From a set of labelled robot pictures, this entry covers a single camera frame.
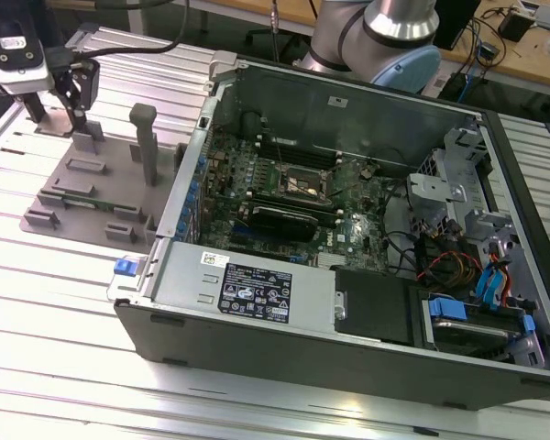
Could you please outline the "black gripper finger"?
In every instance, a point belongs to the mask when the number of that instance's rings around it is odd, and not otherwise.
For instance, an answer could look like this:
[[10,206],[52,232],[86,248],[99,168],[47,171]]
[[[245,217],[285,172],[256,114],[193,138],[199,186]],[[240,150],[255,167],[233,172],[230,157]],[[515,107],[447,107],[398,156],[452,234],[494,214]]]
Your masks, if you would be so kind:
[[69,119],[67,134],[82,131],[86,112],[97,97],[97,61],[88,59],[71,64],[57,74],[57,97]]
[[25,108],[35,124],[40,124],[45,116],[45,108],[36,93],[25,94]]

